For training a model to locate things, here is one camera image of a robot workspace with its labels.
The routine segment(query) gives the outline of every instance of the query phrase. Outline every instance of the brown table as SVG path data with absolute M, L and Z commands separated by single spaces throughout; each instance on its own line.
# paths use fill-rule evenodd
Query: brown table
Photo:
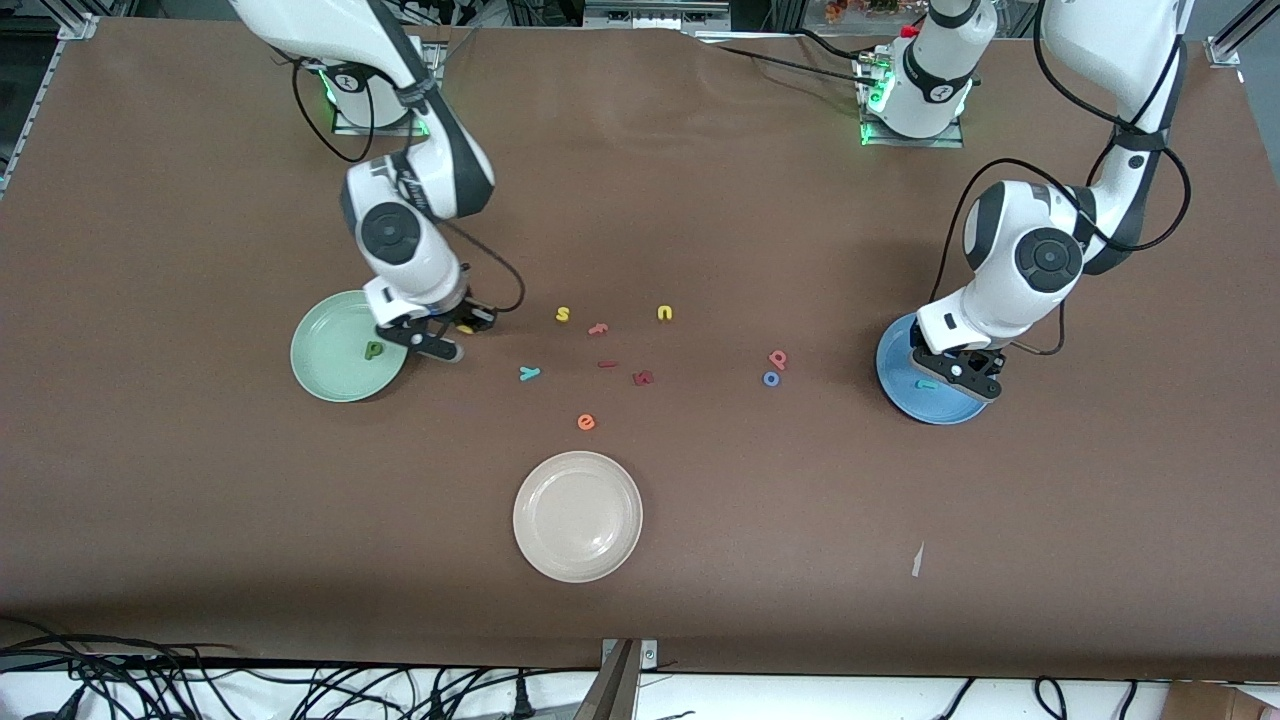
M 447 94 L 499 179 L 465 225 L 529 301 L 463 363 L 330 405 L 289 337 L 370 272 L 288 68 L 236 23 L 104 20 L 0 205 L 0 603 L 283 657 L 588 665 L 658 637 L 682 670 L 1280 679 L 1280 195 L 1235 73 L 1192 53 L 1192 214 L 1082 282 L 1061 355 L 1014 355 L 955 428 L 876 382 L 969 174 L 1014 155 L 1079 182 L 1107 136 L 1030 54 L 996 42 L 966 147 L 923 151 L 859 146 L 840 81 L 673 32 L 480 32 Z M 1176 200 L 1165 178 L 1151 229 Z M 571 448 L 645 502 L 586 585 L 511 532 L 525 474 Z

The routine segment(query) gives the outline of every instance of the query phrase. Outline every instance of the white plate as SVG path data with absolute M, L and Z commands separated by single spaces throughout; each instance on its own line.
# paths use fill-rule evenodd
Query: white plate
M 511 523 L 520 551 L 539 573 L 589 583 L 617 570 L 635 550 L 644 509 L 622 465 L 575 450 L 534 468 L 520 486 Z

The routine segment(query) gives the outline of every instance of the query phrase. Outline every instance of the green plate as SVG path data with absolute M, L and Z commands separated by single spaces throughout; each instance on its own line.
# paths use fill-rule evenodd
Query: green plate
M 293 332 L 293 377 L 329 402 L 353 402 L 383 389 L 404 365 L 408 348 L 381 340 L 374 327 L 364 291 L 320 301 Z

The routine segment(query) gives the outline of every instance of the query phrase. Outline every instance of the gray floor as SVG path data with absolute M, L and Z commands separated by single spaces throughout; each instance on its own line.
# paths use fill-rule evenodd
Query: gray floor
M 1197 0 L 1187 36 L 1206 38 L 1247 4 L 1248 0 Z M 151 17 L 236 19 L 227 0 L 140 0 L 137 12 Z M 51 51 L 51 40 L 0 35 L 0 158 L 12 152 Z M 1253 117 L 1280 178 L 1280 20 L 1262 28 L 1240 51 L 1240 60 Z

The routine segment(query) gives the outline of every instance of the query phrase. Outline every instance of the cable connector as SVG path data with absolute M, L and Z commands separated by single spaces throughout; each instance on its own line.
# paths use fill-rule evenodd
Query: cable connector
M 525 671 L 516 673 L 516 708 L 511 711 L 511 720 L 529 720 L 538 711 L 529 702 L 529 687 L 525 684 Z

